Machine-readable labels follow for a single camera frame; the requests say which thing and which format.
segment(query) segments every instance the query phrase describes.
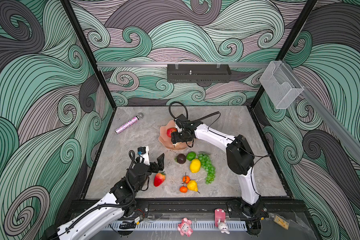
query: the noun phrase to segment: wave pattern wallpaper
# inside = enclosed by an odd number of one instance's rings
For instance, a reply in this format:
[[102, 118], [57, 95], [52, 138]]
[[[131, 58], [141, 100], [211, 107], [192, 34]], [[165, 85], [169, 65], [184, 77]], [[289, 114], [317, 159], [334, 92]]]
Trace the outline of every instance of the wave pattern wallpaper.
[[[305, 0], [71, 0], [97, 61], [275, 60]], [[319, 5], [336, 2], [322, 1]], [[168, 83], [165, 68], [103, 68], [118, 106], [247, 105], [263, 69]]]
[[[360, 1], [313, 10], [285, 60], [360, 143]], [[357, 159], [301, 96], [276, 110], [264, 94], [256, 115], [322, 238], [360, 240]]]
[[59, 0], [0, 0], [0, 240], [78, 199], [112, 113]]

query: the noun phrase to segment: yellow lemon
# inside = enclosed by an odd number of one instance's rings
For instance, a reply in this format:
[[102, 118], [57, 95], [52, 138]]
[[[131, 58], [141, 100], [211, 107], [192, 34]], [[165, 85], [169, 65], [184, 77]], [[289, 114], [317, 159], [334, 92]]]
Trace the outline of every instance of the yellow lemon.
[[190, 180], [189, 183], [187, 184], [187, 188], [191, 191], [195, 191], [197, 192], [197, 183], [195, 180]]
[[189, 166], [189, 170], [191, 170], [192, 173], [197, 173], [200, 171], [200, 167], [202, 166], [202, 163], [199, 159], [195, 158], [192, 160], [191, 165]]

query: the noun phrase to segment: green grapes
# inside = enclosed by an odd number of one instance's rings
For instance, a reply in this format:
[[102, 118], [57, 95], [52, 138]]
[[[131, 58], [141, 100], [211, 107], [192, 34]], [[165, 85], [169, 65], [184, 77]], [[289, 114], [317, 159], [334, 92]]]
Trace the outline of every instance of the green grapes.
[[215, 180], [215, 166], [213, 166], [213, 164], [211, 163], [211, 159], [208, 155], [198, 154], [197, 157], [202, 164], [202, 168], [207, 172], [205, 184], [211, 184]]

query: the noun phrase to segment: red wire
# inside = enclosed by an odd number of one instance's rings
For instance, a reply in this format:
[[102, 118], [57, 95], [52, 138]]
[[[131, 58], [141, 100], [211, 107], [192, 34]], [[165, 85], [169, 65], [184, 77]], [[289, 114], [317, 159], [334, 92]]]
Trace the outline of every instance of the red wire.
[[142, 213], [143, 213], [143, 217], [145, 217], [145, 214], [144, 214], [144, 212], [143, 212], [142, 210], [140, 210], [140, 209], [136, 209], [136, 210], [139, 210], [140, 212], [142, 212]]

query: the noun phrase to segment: red apple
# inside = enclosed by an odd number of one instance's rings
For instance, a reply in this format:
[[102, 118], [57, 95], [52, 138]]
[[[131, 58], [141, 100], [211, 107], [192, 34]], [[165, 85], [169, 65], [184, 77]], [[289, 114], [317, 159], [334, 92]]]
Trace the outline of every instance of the red apple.
[[167, 136], [168, 136], [168, 137], [171, 137], [171, 133], [173, 133], [173, 132], [177, 132], [177, 128], [176, 128], [176, 127], [168, 128], [168, 130], [167, 130]]

